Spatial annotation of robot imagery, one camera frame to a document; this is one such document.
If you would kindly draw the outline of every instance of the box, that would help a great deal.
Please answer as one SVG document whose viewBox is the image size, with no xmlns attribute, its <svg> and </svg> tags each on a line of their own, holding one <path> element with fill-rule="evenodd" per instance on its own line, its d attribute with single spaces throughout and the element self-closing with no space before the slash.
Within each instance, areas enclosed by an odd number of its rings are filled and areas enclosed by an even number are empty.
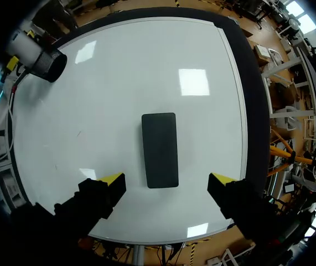
<svg viewBox="0 0 316 266">
<path fill-rule="evenodd" d="M 271 56 L 265 47 L 256 45 L 253 48 L 253 53 L 256 56 L 259 67 L 263 67 L 264 65 L 267 65 L 268 63 L 271 62 Z"/>
</svg>

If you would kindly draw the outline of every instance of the orange pole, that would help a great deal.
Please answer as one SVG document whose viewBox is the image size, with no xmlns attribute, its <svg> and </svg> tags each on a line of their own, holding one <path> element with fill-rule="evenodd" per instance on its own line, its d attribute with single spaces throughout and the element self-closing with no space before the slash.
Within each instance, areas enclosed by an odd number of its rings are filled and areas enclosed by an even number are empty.
<svg viewBox="0 0 316 266">
<path fill-rule="evenodd" d="M 287 151 L 283 151 L 277 147 L 270 146 L 270 153 L 275 156 L 280 156 L 284 158 L 289 158 L 291 154 Z"/>
<path fill-rule="evenodd" d="M 307 159 L 307 158 L 303 158 L 303 157 L 299 157 L 299 156 L 296 156 L 295 161 L 306 163 L 308 165 L 311 165 L 313 163 L 313 160 Z"/>
<path fill-rule="evenodd" d="M 271 129 L 275 134 L 276 134 L 276 136 L 281 140 L 281 142 L 285 145 L 285 147 L 287 148 L 287 150 L 289 151 L 289 152 L 292 152 L 293 151 L 293 149 L 290 147 L 290 145 L 288 144 L 288 142 L 287 141 L 285 141 L 281 136 L 280 136 L 280 134 L 276 131 L 276 130 L 273 130 L 273 129 Z"/>
<path fill-rule="evenodd" d="M 288 163 L 285 163 L 284 165 L 281 165 L 279 168 L 273 169 L 271 172 L 269 172 L 269 173 L 267 174 L 267 176 L 272 176 L 272 175 L 274 175 L 275 173 L 280 172 L 280 171 L 282 171 L 283 169 L 287 168 L 288 166 L 289 166 L 289 164 L 288 164 Z"/>
</svg>

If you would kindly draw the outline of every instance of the yellow-black striped tape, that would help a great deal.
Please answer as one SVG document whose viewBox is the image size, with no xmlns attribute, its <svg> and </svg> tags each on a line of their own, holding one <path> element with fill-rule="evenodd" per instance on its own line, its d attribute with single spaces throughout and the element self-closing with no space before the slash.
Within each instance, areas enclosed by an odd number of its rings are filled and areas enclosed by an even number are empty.
<svg viewBox="0 0 316 266">
<path fill-rule="evenodd" d="M 208 239 L 205 239 L 205 240 L 201 240 L 201 241 L 193 242 L 193 243 L 190 243 L 190 244 L 186 244 L 186 247 L 189 247 L 189 246 L 191 246 L 191 245 L 193 245 L 193 244 L 198 244 L 198 243 L 202 243 L 202 242 L 207 242 L 207 241 L 209 241 L 209 240 L 211 240 L 211 239 L 208 238 Z"/>
<path fill-rule="evenodd" d="M 192 247 L 191 247 L 190 266 L 193 265 L 193 256 L 194 256 L 194 254 L 195 254 L 195 247 L 196 247 L 196 244 L 193 243 L 193 244 L 192 244 Z"/>
<path fill-rule="evenodd" d="M 208 238 L 208 239 L 205 239 L 205 240 L 201 240 L 201 241 L 197 241 L 197 242 L 193 242 L 193 243 L 190 243 L 190 244 L 186 244 L 185 246 L 186 247 L 190 247 L 193 244 L 199 244 L 199 243 L 207 242 L 209 240 L 211 240 L 211 238 Z M 145 249 L 158 249 L 158 248 L 160 248 L 160 247 L 145 247 Z"/>
</svg>

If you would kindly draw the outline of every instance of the metal stand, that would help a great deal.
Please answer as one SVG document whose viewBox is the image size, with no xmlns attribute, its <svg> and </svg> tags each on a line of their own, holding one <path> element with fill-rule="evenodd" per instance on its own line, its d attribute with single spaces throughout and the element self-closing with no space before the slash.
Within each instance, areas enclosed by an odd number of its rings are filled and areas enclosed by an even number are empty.
<svg viewBox="0 0 316 266">
<path fill-rule="evenodd" d="M 272 68 L 272 69 L 270 69 L 270 70 L 268 70 L 268 71 L 266 71 L 266 72 L 261 74 L 262 80 L 263 80 L 263 84 L 264 84 L 265 90 L 266 90 L 266 95 L 267 95 L 267 100 L 268 100 L 268 109 L 270 111 L 270 118 L 297 117 L 297 116 L 316 116 L 316 98 L 315 98 L 315 89 L 314 89 L 314 86 L 313 86 L 312 78 L 310 76 L 310 73 L 309 73 L 308 67 L 307 67 L 307 65 L 305 63 L 305 60 L 303 58 L 303 55 L 302 55 L 302 53 L 300 51 L 299 51 L 299 56 L 300 57 L 294 58 L 291 61 L 283 63 L 282 65 L 279 65 L 279 66 L 277 66 L 275 68 Z M 307 85 L 309 86 L 310 94 L 311 94 L 311 97 L 312 97 L 312 104 L 313 104 L 314 109 L 313 110 L 307 110 L 307 111 L 281 112 L 281 113 L 274 114 L 273 113 L 273 109 L 272 109 L 270 90 L 268 88 L 266 79 L 269 76 L 275 75 L 276 73 L 278 73 L 278 72 L 280 72 L 280 71 L 282 71 L 284 69 L 288 69 L 290 67 L 293 67 L 293 66 L 299 65 L 299 64 L 302 65 L 302 67 L 303 67 L 303 70 L 304 70 L 305 75 L 307 77 L 307 81 L 299 83 L 299 84 L 295 84 L 295 86 L 296 86 L 296 88 L 299 88 L 301 86 L 307 86 Z"/>
<path fill-rule="evenodd" d="M 136 266 L 144 266 L 144 246 L 134 245 L 132 264 Z"/>
</svg>

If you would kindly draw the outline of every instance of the cable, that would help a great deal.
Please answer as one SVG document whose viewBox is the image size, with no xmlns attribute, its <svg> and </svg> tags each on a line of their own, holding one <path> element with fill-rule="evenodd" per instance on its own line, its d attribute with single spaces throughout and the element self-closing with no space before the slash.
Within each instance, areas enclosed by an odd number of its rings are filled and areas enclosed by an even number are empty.
<svg viewBox="0 0 316 266">
<path fill-rule="evenodd" d="M 161 245 L 159 246 L 159 248 L 158 248 L 158 250 L 157 250 L 157 256 L 158 256 L 158 259 L 159 259 L 159 261 L 160 261 L 160 265 L 163 265 L 162 260 L 160 259 L 159 254 L 158 254 L 158 252 L 159 252 L 159 250 L 160 250 L 160 247 L 161 247 Z"/>
<path fill-rule="evenodd" d="M 119 259 L 117 260 L 118 262 L 120 261 L 120 259 L 126 254 L 127 251 L 129 251 L 131 248 L 127 248 L 125 250 L 125 252 L 122 253 L 122 255 L 119 257 Z"/>
<path fill-rule="evenodd" d="M 97 247 L 94 249 L 94 253 L 96 253 L 97 249 L 99 248 L 99 246 L 101 245 L 101 242 L 99 242 L 99 244 L 97 245 Z"/>
<path fill-rule="evenodd" d="M 10 102 L 9 102 L 9 104 L 8 104 L 8 112 L 9 112 L 9 114 L 10 114 L 10 119 L 11 119 L 11 121 L 12 121 L 12 142 L 11 142 L 11 144 L 10 144 L 10 148 L 9 148 L 9 152 L 11 151 L 11 149 L 13 148 L 13 144 L 14 144 L 14 125 L 13 125 L 13 114 L 12 114 L 12 111 L 11 111 L 11 105 L 12 105 L 12 101 L 13 101 L 13 96 L 14 96 L 14 93 L 13 92 L 11 92 L 11 95 L 10 95 Z M 3 156 L 1 156 L 0 157 L 0 161 L 2 160 L 2 159 L 4 159 L 5 157 L 7 157 L 8 156 L 8 151 L 3 155 Z"/>
<path fill-rule="evenodd" d="M 176 266 L 176 264 L 177 264 L 177 262 L 178 262 L 178 260 L 179 260 L 180 253 L 181 253 L 182 249 L 183 249 L 183 247 L 180 248 L 180 252 L 179 252 L 179 254 L 178 254 L 178 257 L 176 258 L 176 261 L 175 261 L 174 266 Z"/>
<path fill-rule="evenodd" d="M 126 256 L 125 264 L 127 264 L 127 261 L 128 261 L 128 258 L 129 258 L 131 251 L 132 251 L 132 248 L 129 248 L 129 251 L 128 251 L 127 256 Z"/>
<path fill-rule="evenodd" d="M 304 169 L 306 169 L 306 170 L 308 170 L 310 173 L 312 173 L 313 176 L 314 176 L 314 179 L 316 180 L 316 178 L 315 178 L 315 175 L 316 175 L 316 173 L 315 173 L 315 167 L 313 167 L 313 171 L 309 170 L 309 169 L 306 168 L 306 167 L 305 167 Z"/>
</svg>

